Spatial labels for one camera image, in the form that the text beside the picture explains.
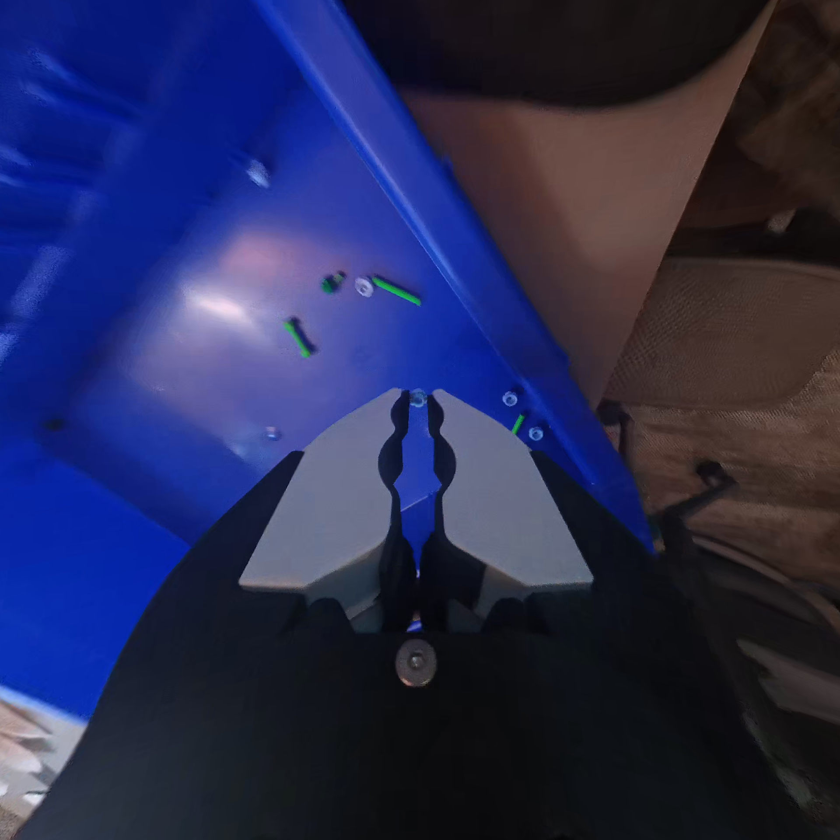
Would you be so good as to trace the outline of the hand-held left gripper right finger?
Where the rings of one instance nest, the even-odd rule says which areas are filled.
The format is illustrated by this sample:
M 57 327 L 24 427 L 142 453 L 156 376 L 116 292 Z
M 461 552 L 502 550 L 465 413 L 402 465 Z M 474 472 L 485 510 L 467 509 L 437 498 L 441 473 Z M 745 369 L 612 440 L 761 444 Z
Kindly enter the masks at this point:
M 531 449 L 446 391 L 427 414 L 440 487 L 419 563 L 423 627 L 475 632 L 499 601 L 589 590 L 592 571 Z

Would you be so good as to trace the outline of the blue plastic bin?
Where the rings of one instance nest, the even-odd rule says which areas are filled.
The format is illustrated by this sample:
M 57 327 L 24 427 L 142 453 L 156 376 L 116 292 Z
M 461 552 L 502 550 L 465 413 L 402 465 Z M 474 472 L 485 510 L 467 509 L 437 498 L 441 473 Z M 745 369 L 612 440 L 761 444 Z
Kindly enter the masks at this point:
M 362 297 L 371 275 L 423 305 Z M 566 353 L 340 2 L 2 2 L 3 693 L 89 718 L 186 545 L 392 387 L 527 413 L 520 440 L 542 426 L 651 545 Z

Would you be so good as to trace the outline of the green and black lego rod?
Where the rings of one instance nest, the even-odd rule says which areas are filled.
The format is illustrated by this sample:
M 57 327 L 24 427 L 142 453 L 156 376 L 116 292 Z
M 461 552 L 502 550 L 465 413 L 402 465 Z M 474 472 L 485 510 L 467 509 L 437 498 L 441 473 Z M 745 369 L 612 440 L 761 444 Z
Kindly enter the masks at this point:
M 285 318 L 283 328 L 303 359 L 309 359 L 317 352 L 317 344 L 312 341 L 306 325 L 298 317 Z

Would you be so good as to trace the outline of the black rounded mat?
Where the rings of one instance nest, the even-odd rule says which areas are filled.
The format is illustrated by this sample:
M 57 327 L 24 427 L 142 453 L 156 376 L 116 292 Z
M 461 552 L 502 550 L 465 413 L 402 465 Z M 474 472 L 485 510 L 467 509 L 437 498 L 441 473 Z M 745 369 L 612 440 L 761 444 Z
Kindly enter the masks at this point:
M 398 87 L 599 109 L 677 88 L 766 1 L 347 1 Z

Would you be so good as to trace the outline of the long green lego rod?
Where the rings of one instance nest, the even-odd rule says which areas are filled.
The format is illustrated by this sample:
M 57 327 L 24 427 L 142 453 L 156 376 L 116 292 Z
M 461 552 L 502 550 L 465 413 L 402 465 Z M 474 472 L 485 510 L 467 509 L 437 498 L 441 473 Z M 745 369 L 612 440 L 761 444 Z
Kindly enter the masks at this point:
M 396 298 L 400 298 L 404 301 L 407 301 L 416 307 L 421 307 L 423 305 L 423 301 L 418 295 L 382 277 L 379 277 L 377 275 L 371 275 L 371 284 L 374 288 L 391 294 Z

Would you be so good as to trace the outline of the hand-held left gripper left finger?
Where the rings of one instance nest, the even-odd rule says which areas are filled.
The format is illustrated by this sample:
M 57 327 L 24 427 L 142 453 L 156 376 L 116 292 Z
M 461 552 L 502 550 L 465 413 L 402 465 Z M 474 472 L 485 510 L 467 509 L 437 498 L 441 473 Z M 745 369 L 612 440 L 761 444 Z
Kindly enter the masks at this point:
M 401 632 L 415 610 L 417 567 L 396 490 L 410 395 L 377 396 L 303 450 L 239 577 L 249 592 L 340 604 L 358 633 Z

